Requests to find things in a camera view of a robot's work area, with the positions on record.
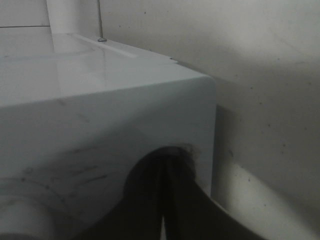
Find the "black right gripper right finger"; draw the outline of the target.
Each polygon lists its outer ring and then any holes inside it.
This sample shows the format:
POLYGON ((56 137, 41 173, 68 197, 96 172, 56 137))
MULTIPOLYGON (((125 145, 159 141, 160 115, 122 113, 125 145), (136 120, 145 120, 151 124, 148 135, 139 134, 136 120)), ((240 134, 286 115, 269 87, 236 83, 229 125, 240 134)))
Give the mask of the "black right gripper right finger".
POLYGON ((167 173, 164 225, 168 240, 261 239, 215 204, 195 180, 167 173))

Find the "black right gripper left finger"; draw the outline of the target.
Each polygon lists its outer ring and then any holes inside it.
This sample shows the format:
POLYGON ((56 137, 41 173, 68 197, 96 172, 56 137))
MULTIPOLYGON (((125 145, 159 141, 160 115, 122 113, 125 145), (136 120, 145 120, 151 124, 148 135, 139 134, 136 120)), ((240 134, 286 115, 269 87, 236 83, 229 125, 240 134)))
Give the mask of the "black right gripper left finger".
POLYGON ((76 240, 158 240, 162 231, 164 149, 145 155, 127 177, 120 202, 76 240))

